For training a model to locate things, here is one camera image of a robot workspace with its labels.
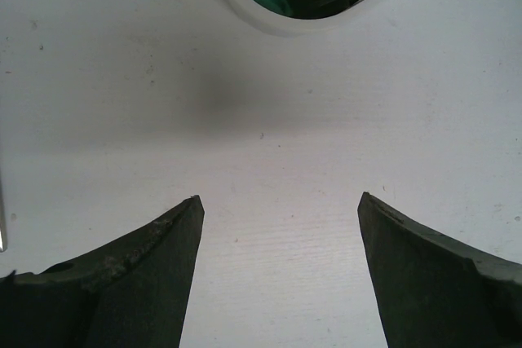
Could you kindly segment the silver metal fork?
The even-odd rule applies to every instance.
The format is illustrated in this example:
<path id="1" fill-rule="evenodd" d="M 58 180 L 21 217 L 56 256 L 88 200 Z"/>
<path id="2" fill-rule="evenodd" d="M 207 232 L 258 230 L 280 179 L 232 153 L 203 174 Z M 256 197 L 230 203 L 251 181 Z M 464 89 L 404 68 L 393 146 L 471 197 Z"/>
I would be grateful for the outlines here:
<path id="1" fill-rule="evenodd" d="M 7 225 L 5 216 L 5 205 L 3 199 L 2 184 L 0 184 L 0 252 L 7 250 Z"/>

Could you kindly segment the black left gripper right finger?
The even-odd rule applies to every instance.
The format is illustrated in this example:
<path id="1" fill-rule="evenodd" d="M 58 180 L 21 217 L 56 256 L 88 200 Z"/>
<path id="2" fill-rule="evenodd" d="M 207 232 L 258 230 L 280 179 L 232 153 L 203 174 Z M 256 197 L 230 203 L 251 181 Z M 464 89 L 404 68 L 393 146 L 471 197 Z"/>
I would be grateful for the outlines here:
<path id="1" fill-rule="evenodd" d="M 390 347 L 519 347 L 521 265 L 407 217 L 368 192 L 357 209 Z"/>

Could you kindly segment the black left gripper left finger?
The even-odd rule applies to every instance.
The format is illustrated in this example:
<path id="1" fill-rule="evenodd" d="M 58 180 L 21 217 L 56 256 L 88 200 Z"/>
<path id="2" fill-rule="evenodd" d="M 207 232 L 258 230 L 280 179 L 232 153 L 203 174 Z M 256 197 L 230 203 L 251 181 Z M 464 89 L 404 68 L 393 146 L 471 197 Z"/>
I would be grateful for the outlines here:
<path id="1" fill-rule="evenodd" d="M 179 346 L 204 208 L 192 196 L 45 271 L 1 279 L 3 347 Z"/>

